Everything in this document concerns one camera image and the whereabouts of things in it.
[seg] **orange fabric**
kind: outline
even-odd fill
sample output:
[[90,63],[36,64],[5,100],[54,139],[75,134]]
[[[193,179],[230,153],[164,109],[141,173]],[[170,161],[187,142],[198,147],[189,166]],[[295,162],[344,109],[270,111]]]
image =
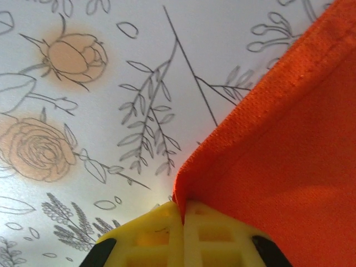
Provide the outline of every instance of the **orange fabric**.
[[294,266],[356,266],[356,1],[336,0],[179,171]]

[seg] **small flower drawing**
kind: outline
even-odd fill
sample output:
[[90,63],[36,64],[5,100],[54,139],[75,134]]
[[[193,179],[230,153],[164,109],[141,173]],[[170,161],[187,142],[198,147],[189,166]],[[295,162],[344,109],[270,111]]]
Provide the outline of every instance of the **small flower drawing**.
[[102,42],[91,34],[65,34],[66,22],[62,15],[61,18],[62,34],[50,44],[21,34],[40,49],[43,59],[42,63],[20,73],[47,67],[48,71],[42,77],[53,71],[59,80],[66,78],[85,87],[83,83],[95,81],[104,73],[108,63],[106,51]]
[[76,163],[65,136],[46,123],[25,118],[0,136],[0,160],[16,173],[38,181],[56,181]]

